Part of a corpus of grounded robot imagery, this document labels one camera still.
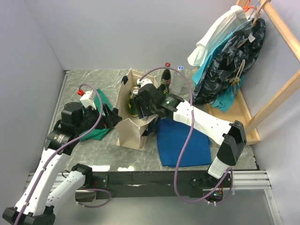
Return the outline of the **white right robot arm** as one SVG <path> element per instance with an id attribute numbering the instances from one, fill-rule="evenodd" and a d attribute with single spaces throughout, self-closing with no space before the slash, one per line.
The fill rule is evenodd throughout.
<path id="1" fill-rule="evenodd" d="M 161 118 L 180 122 L 207 135 L 220 147 L 217 156 L 205 175 L 206 183 L 215 187 L 222 181 L 225 171 L 235 166 L 247 144 L 244 125 L 235 120 L 233 123 L 214 117 L 192 106 L 181 97 L 171 94 L 165 97 L 153 84 L 142 84 L 138 95 Z"/>

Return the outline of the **green glass bottle front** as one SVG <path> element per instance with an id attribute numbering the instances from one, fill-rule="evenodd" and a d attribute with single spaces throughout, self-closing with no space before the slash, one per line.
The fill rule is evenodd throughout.
<path id="1" fill-rule="evenodd" d="M 168 87 L 165 79 L 161 79 L 160 86 L 158 88 L 159 92 L 163 94 L 164 97 L 168 96 Z"/>

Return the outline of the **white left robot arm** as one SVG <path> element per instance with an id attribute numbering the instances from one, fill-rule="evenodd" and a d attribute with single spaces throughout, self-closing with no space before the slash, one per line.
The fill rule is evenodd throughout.
<path id="1" fill-rule="evenodd" d="M 97 109 L 78 102 L 67 103 L 61 119 L 47 136 L 40 163 L 26 191 L 14 207 L 4 210 L 3 219 L 12 225 L 52 225 L 64 202 L 78 189 L 90 191 L 92 195 L 87 200 L 91 202 L 98 189 L 89 166 L 76 164 L 64 181 L 56 188 L 53 185 L 79 143 L 79 135 L 91 128 L 115 127 L 122 120 L 116 112 L 106 104 Z"/>

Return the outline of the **clear water bottle blue cap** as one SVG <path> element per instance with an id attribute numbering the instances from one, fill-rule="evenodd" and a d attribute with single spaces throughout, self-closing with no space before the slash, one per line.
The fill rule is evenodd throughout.
<path id="1" fill-rule="evenodd" d="M 172 82 L 171 82 L 171 91 L 173 94 L 178 95 L 181 93 L 181 88 L 184 84 L 184 78 L 178 72 L 174 72 Z"/>

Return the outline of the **dark cola glass bottle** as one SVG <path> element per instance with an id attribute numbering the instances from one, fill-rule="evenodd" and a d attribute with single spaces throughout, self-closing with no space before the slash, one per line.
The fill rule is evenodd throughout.
<path id="1" fill-rule="evenodd" d="M 166 84 L 168 92 L 169 92 L 169 86 L 171 84 L 171 71 L 169 69 L 170 66 L 171 66 L 170 62 L 165 63 L 166 68 L 164 69 L 162 76 L 161 76 L 161 80 L 165 80 L 165 84 Z"/>

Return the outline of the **beige canvas tote bag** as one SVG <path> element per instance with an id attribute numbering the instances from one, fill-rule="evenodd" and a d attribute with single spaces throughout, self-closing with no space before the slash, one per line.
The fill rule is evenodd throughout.
<path id="1" fill-rule="evenodd" d="M 130 69 L 121 80 L 121 86 L 117 96 L 115 108 L 118 110 L 118 115 L 122 118 L 115 129 L 119 133 L 117 141 L 118 146 L 144 150 L 147 136 L 144 132 L 148 131 L 148 126 L 151 122 L 155 122 L 157 115 L 151 115 L 146 119 L 133 118 L 128 112 L 129 93 L 132 87 L 137 85 L 137 80 L 140 79 L 144 73 Z"/>

